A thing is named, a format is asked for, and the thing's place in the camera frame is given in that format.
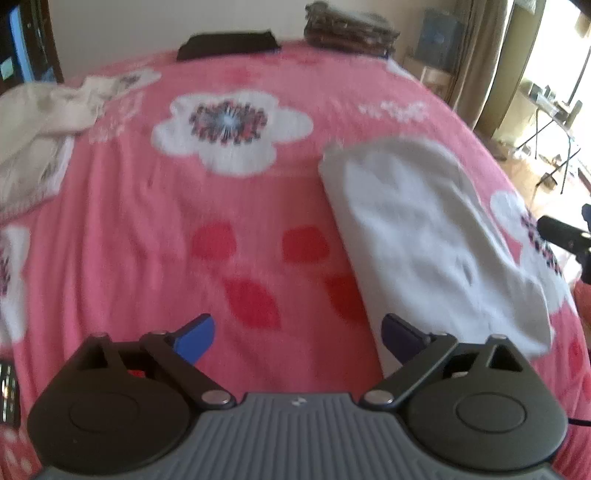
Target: ribbed gray surface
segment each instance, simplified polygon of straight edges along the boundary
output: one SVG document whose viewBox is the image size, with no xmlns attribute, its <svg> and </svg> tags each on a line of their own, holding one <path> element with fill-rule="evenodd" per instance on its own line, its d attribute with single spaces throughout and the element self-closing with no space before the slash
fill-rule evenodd
<svg viewBox="0 0 591 480">
<path fill-rule="evenodd" d="M 41 480 L 85 477 L 46 469 Z M 113 480 L 468 480 L 408 440 L 391 414 L 357 407 L 346 394 L 250 394 L 209 412 L 173 453 Z M 503 478 L 557 480 L 549 468 Z"/>
</svg>

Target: curtain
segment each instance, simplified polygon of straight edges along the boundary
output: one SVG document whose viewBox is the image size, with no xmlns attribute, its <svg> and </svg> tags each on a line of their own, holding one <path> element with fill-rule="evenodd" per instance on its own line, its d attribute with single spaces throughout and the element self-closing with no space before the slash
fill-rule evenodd
<svg viewBox="0 0 591 480">
<path fill-rule="evenodd" d="M 466 31 L 449 105 L 474 129 L 491 91 L 512 0 L 459 0 Z"/>
</svg>

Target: microphone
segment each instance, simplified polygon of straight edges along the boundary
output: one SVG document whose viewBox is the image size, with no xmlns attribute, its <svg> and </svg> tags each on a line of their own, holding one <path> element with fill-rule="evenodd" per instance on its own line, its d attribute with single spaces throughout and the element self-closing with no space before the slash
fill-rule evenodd
<svg viewBox="0 0 591 480">
<path fill-rule="evenodd" d="M 591 248 L 589 232 L 546 215 L 538 220 L 538 232 L 544 240 L 574 255 L 587 253 Z"/>
</svg>

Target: white flower print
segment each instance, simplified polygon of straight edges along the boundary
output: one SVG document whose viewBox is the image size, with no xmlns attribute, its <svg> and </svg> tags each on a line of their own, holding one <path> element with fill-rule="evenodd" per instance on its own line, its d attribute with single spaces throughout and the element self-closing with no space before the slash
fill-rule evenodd
<svg viewBox="0 0 591 480">
<path fill-rule="evenodd" d="M 358 105 L 357 107 L 360 113 L 371 118 L 381 119 L 387 114 L 402 124 L 411 121 L 424 121 L 427 117 L 426 108 L 427 105 L 424 102 L 413 102 L 407 106 L 400 106 L 392 100 L 384 100 L 379 104 L 379 107 L 373 105 Z"/>
<path fill-rule="evenodd" d="M 121 82 L 121 92 L 118 96 L 126 95 L 131 90 L 145 88 L 148 85 L 156 83 L 162 78 L 162 74 L 153 69 L 133 70 L 132 72 L 119 75 Z"/>
<path fill-rule="evenodd" d="M 0 345 L 21 341 L 27 331 L 27 286 L 22 269 L 27 261 L 30 233 L 9 226 L 0 232 Z"/>
<path fill-rule="evenodd" d="M 408 72 L 404 68 L 402 68 L 400 66 L 400 64 L 398 64 L 393 59 L 388 59 L 388 61 L 386 62 L 386 68 L 390 73 L 393 73 L 395 75 L 399 75 L 399 76 L 409 79 L 409 80 L 414 80 L 415 82 L 417 81 L 417 79 L 415 77 L 413 77 L 410 72 Z"/>
<path fill-rule="evenodd" d="M 127 65 L 126 68 L 129 68 L 130 70 L 143 69 L 150 65 L 152 62 L 158 60 L 161 56 L 162 54 L 149 55 L 147 57 L 133 61 L 132 63 Z"/>
<path fill-rule="evenodd" d="M 127 123 L 141 112 L 143 103 L 144 93 L 136 92 L 105 104 L 105 113 L 89 130 L 89 142 L 106 143 L 120 136 Z"/>
<path fill-rule="evenodd" d="M 167 155 L 197 154 L 208 170 L 233 177 L 270 168 L 277 159 L 275 144 L 302 140 L 314 128 L 305 113 L 252 90 L 184 95 L 170 111 L 172 118 L 152 132 L 154 147 Z"/>
<path fill-rule="evenodd" d="M 495 192 L 491 197 L 491 211 L 499 226 L 522 245 L 519 266 L 540 283 L 548 313 L 558 312 L 565 300 L 576 312 L 573 296 L 556 258 L 540 237 L 535 219 L 521 196 L 514 192 Z"/>
</svg>

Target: stack of folded clothes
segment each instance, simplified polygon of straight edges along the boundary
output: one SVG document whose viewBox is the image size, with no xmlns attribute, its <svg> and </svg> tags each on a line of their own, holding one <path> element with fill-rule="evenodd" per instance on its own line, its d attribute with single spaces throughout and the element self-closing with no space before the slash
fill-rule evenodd
<svg viewBox="0 0 591 480">
<path fill-rule="evenodd" d="M 394 54 L 400 32 L 380 15 L 345 12 L 325 2 L 306 6 L 304 36 L 315 47 L 365 53 L 378 57 Z"/>
</svg>

